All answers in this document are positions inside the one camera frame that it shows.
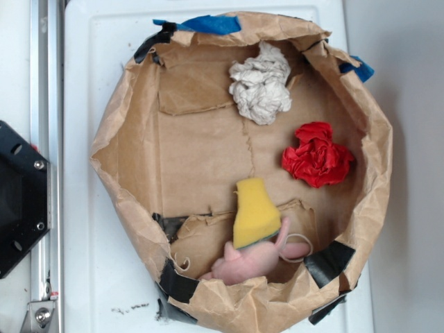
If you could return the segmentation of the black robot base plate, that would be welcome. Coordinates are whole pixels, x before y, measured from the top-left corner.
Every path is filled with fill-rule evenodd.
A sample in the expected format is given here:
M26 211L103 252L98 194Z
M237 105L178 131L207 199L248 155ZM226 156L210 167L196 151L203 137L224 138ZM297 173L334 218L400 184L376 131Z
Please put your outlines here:
M48 232L48 165L1 122L1 278Z

